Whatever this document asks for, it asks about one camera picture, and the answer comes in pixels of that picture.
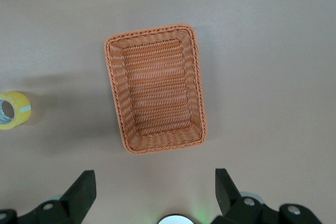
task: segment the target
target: basket rim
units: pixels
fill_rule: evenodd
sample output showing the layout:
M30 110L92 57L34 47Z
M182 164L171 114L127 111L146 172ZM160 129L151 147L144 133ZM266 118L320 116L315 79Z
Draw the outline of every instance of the basket rim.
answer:
M119 41L119 40L136 38L139 36L154 35L154 34L164 33L164 32L173 31L173 30L186 31L187 35L191 39L191 44L193 46L193 59L194 59L194 65L195 65L194 69L195 69L195 80L196 80L195 86L196 86L197 96L198 96L198 108L200 110L200 116L201 116L201 121L202 121L201 122L202 136L199 140L192 141L187 144L184 143L184 144L176 144L173 146L152 147L152 148L138 150L138 149L132 148L126 136L126 133L124 131L120 104L119 104L119 101L116 99L116 94L118 94L118 88L116 87L115 77L113 76L113 72L111 71L112 68L110 67L111 66L110 46L113 45L114 42ZM162 27L141 29L141 30L129 31L125 33L112 35L108 37L108 39L106 40L105 45L104 45L104 50L105 50L105 58L106 58L106 63L108 67L108 73L110 77L112 92L113 92L113 99L114 99L116 112L117 112L119 128L120 128L121 136L122 136L122 142L127 151L133 154L155 153L155 152L161 152L161 151L192 147L192 146L200 145L205 141L206 136L207 136L205 104L204 104L204 98L203 98L203 87L202 87L202 82L201 82L201 70L200 70L199 55L198 55L197 37L196 37L196 32L192 26L188 24L171 24L171 25L162 26Z

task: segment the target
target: gray surface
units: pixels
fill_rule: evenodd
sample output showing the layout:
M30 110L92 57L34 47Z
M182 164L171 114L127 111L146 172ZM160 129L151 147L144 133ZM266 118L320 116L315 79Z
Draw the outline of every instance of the gray surface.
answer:
M89 223L208 224L215 168L275 209L336 219L336 0L0 0L0 91L33 114L0 131L0 208L31 210L95 169ZM195 27L208 118L204 145L125 151L104 62L113 34Z

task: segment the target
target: rectangular basket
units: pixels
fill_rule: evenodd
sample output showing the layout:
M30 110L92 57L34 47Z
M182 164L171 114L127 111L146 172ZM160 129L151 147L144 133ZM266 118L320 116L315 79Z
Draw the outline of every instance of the rectangular basket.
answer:
M198 45L186 24L111 36L105 56L123 145L133 154L206 138Z

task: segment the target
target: roll of yellow tape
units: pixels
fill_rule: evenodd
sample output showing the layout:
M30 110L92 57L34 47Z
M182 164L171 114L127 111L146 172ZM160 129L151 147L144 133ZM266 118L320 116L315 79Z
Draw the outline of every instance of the roll of yellow tape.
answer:
M14 110L12 115L4 111L4 105L9 103ZM9 130L26 122L31 114L31 107L28 99L17 91L10 91L0 94L0 130Z

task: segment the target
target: tape roll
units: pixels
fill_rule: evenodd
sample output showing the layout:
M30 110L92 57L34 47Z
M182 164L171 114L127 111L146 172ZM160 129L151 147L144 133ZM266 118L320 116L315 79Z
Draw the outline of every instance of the tape roll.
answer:
M6 113L5 105L9 103L14 113ZM31 114L31 105L28 99L17 91L0 94L0 130L9 130L26 122Z

